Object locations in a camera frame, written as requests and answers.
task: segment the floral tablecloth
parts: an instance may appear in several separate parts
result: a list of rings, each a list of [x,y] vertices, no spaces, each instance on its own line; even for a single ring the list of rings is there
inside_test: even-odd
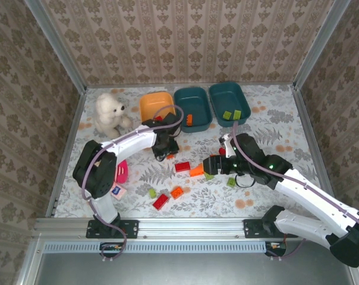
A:
[[[138,102],[142,95],[167,91],[173,94],[180,87],[140,87],[140,88],[97,88],[87,90],[86,104],[71,152],[70,163],[65,175],[62,192],[56,208],[55,217],[91,217],[92,211],[80,195],[80,188],[72,173],[80,153],[88,140],[107,141],[105,135],[97,132],[93,125],[95,101],[103,92],[116,93],[127,106],[127,114],[133,120],[133,128],[141,124]],[[300,117],[288,85],[241,86],[251,117],[239,126],[238,133],[252,135],[266,154],[278,154],[291,162],[304,176],[319,185],[313,161],[308,149]],[[124,134],[131,129],[121,129]],[[272,205],[281,205],[305,214],[306,210],[292,199],[255,184],[242,189],[227,186],[227,180],[234,175],[217,175],[212,180],[204,176],[191,178],[187,172],[175,173],[174,164],[190,162],[196,167],[211,154],[218,154],[218,138],[231,132],[231,128],[218,125],[215,114],[210,128],[195,134],[181,133],[177,138],[180,152],[174,159],[158,162],[151,150],[144,150],[127,159],[130,171],[128,181],[123,184],[127,193],[114,204],[121,217],[248,217],[262,216]],[[251,184],[249,176],[238,178],[240,185]],[[174,200],[171,198],[160,211],[153,208],[155,201],[149,197],[149,189],[155,188],[158,195],[181,186],[185,194]]]

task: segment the floor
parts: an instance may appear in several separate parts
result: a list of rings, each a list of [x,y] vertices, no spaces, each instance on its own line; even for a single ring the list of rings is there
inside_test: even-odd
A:
[[[264,254],[44,254],[35,284],[349,285],[348,268],[315,243],[282,261]]]
[[[133,120],[133,128],[141,124],[138,108],[139,98],[147,93],[167,91],[173,93],[180,87],[143,88],[97,88],[87,90],[86,104],[81,116],[70,162],[59,197],[55,217],[91,217],[92,211],[81,199],[80,188],[72,177],[74,166],[88,140],[97,142],[108,139],[93,126],[95,100],[103,92],[113,92],[127,106],[127,114]],[[239,126],[238,133],[252,135],[266,154],[278,154],[293,164],[304,176],[319,185],[316,171],[308,149],[303,127],[297,112],[292,91],[288,85],[241,86],[251,117]],[[196,167],[211,154],[217,154],[220,147],[218,138],[231,132],[230,128],[218,125],[213,114],[213,122],[207,131],[196,134],[181,133],[177,138],[180,152],[173,160],[158,162],[151,150],[144,150],[127,159],[130,177],[123,186],[127,189],[122,200],[115,199],[116,209],[123,218],[142,217],[260,217],[273,204],[305,214],[302,206],[288,197],[255,185],[249,189],[231,188],[226,185],[229,176],[218,175],[212,180],[204,176],[189,177],[187,173],[175,173],[174,164],[189,161]],[[122,134],[131,131],[119,129]],[[242,185],[251,184],[251,178],[239,178]],[[157,211],[152,207],[148,190],[155,188],[158,194],[169,192],[174,186],[181,186],[185,194],[179,199],[171,199]]]

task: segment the green block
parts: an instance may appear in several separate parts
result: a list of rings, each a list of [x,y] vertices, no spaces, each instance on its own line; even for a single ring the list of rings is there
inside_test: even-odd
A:
[[[234,121],[240,120],[241,111],[235,110],[234,117],[232,118]]]
[[[154,190],[153,188],[150,188],[149,189],[149,196],[154,199],[157,197],[157,194],[156,194],[156,190]]]
[[[225,113],[223,114],[224,120],[227,120],[227,121],[228,121],[228,120],[231,118],[231,115],[232,115],[231,112],[225,111]]]
[[[206,178],[206,180],[211,180],[211,179],[214,178],[213,175],[209,175],[209,174],[207,174],[206,172],[204,173],[204,177]]]
[[[235,187],[235,179],[230,177],[227,181],[227,185],[230,187]]]

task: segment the white teddy bear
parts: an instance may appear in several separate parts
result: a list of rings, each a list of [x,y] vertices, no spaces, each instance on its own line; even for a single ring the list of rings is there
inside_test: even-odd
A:
[[[106,134],[109,138],[118,138],[120,133],[115,129],[118,125],[123,128],[130,128],[132,121],[123,115],[125,106],[119,102],[116,95],[103,93],[96,99],[95,127],[100,133]]]

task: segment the patterned wallpaper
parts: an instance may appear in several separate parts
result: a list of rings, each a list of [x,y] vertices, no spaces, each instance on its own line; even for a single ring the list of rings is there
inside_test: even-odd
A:
[[[333,0],[42,0],[91,86],[293,81]]]
[[[23,1],[0,0],[0,284],[45,215],[78,93]]]
[[[337,197],[359,208],[359,0],[301,89]]]

